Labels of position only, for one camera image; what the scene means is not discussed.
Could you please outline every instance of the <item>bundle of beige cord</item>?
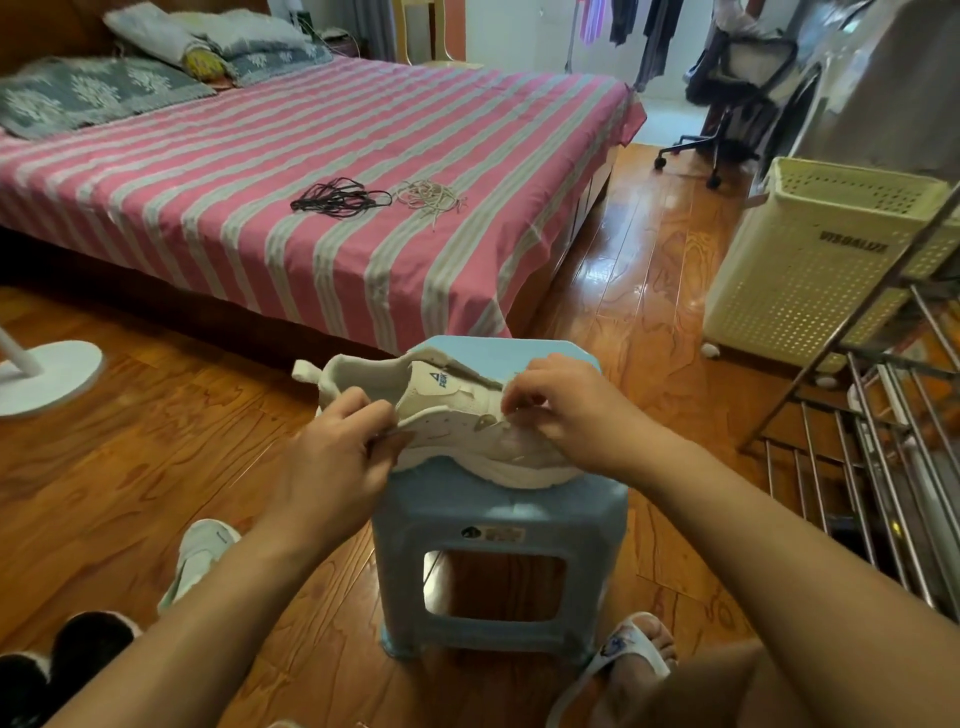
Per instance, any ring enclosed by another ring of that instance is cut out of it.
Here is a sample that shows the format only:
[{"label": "bundle of beige cord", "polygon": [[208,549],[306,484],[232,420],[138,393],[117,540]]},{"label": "bundle of beige cord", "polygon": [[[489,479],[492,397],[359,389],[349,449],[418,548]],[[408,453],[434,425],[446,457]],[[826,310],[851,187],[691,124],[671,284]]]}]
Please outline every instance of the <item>bundle of beige cord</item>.
[{"label": "bundle of beige cord", "polygon": [[414,180],[404,182],[396,191],[395,199],[411,209],[428,209],[433,212],[433,229],[437,229],[437,218],[442,212],[451,209],[460,211],[460,206],[466,201],[445,184],[430,180]]}]

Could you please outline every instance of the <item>sticker on stool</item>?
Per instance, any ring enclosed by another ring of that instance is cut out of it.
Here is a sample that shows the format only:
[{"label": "sticker on stool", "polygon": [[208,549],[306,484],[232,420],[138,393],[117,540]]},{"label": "sticker on stool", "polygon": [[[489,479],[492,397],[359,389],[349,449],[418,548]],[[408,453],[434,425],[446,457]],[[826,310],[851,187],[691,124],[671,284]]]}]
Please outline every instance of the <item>sticker on stool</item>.
[{"label": "sticker on stool", "polygon": [[502,544],[522,544],[527,535],[526,528],[511,525],[471,525],[460,532],[465,539],[472,541],[496,541]]}]

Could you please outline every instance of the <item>bed sheet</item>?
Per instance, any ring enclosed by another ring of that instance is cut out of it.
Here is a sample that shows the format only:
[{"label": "bed sheet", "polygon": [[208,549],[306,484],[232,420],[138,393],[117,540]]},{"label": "bed sheet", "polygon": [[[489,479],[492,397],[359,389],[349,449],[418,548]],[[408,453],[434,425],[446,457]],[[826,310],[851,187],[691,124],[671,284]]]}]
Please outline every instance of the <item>bed sheet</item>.
[{"label": "bed sheet", "polygon": [[[0,136],[0,225],[386,352],[509,336],[516,291],[644,119],[609,77],[337,59],[39,142]],[[399,203],[291,210],[342,175],[430,179],[465,202],[436,224]]]}]

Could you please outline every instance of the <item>stool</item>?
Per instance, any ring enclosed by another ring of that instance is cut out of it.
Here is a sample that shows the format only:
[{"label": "stool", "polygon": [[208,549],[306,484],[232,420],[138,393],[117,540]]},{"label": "stool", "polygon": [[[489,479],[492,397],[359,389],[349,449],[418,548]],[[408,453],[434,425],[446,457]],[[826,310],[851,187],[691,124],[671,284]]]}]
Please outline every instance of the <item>stool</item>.
[{"label": "stool", "polygon": [[[501,380],[552,352],[597,365],[565,341],[435,336],[423,346]],[[593,652],[600,601],[626,532],[627,488],[582,475],[552,488],[515,490],[440,457],[391,475],[372,522],[383,606],[380,643],[391,657],[415,658],[431,643],[552,652],[581,663]],[[517,622],[431,614],[423,604],[423,557],[443,550],[563,559],[566,576],[557,615],[548,621]]]}]

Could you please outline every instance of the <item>yellow plastic laundry basket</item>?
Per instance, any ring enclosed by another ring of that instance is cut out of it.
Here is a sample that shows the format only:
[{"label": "yellow plastic laundry basket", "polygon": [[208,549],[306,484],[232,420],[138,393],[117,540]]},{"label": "yellow plastic laundry basket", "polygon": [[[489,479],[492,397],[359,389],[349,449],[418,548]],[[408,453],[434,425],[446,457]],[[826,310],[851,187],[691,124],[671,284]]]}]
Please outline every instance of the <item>yellow plastic laundry basket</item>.
[{"label": "yellow plastic laundry basket", "polygon": [[[707,294],[704,339],[803,366],[870,293],[950,192],[946,182],[774,159],[769,199],[747,210]],[[930,276],[960,242],[951,218],[906,275]],[[866,343],[907,299],[886,291],[844,341]],[[836,372],[832,354],[820,367]]]}]

